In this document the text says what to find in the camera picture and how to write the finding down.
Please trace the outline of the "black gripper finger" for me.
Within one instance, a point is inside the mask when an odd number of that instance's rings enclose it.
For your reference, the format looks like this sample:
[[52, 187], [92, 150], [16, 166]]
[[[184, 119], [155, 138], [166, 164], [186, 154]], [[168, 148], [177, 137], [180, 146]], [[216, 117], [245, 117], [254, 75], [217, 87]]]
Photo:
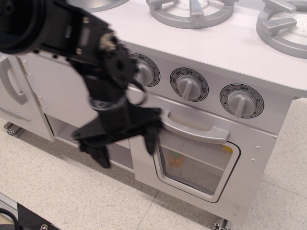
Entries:
[[89, 154], [101, 167], [110, 168], [110, 160], [108, 151], [105, 145], [93, 147], [87, 143], [80, 143], [80, 151]]
[[159, 133], [163, 129], [163, 126], [145, 126], [144, 127], [144, 141], [147, 152], [153, 155], [156, 150], [156, 145], [159, 138]]

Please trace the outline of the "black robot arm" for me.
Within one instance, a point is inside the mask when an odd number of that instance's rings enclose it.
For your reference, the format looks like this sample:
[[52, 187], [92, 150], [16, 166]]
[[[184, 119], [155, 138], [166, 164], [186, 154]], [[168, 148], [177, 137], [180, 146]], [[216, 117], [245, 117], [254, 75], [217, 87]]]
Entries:
[[141, 135], [149, 154], [162, 128], [161, 109], [131, 104], [126, 96], [137, 64], [108, 24], [65, 0], [3, 0], [0, 3], [0, 51], [19, 55], [45, 51], [62, 56], [88, 89], [96, 119], [72, 137], [79, 148], [109, 168], [107, 144]]

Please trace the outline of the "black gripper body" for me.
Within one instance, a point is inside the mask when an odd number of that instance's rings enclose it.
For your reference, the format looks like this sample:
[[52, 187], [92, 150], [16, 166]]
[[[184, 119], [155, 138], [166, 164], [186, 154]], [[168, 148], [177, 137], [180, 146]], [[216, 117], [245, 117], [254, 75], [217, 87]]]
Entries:
[[125, 102], [119, 109], [98, 112], [98, 117], [75, 130], [72, 138], [79, 144], [82, 142], [98, 147], [143, 136], [145, 126], [163, 126], [161, 112], [157, 107], [140, 107]]

